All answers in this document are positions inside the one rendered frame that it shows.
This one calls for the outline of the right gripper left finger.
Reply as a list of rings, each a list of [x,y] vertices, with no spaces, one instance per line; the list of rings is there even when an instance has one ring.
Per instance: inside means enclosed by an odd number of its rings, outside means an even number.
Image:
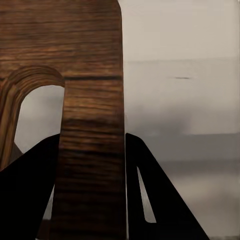
[[[0,171],[0,240],[35,240],[55,188],[60,133]]]

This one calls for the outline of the cutting board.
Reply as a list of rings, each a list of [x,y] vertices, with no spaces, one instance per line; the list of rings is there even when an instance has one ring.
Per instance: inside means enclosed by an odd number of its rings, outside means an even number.
[[[127,240],[118,0],[0,0],[0,172],[25,97],[64,88],[48,240]]]

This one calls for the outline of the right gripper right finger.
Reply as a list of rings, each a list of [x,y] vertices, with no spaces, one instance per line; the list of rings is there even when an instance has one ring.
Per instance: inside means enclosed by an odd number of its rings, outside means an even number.
[[[156,223],[145,220],[137,167]],[[129,240],[210,240],[144,141],[126,133]]]

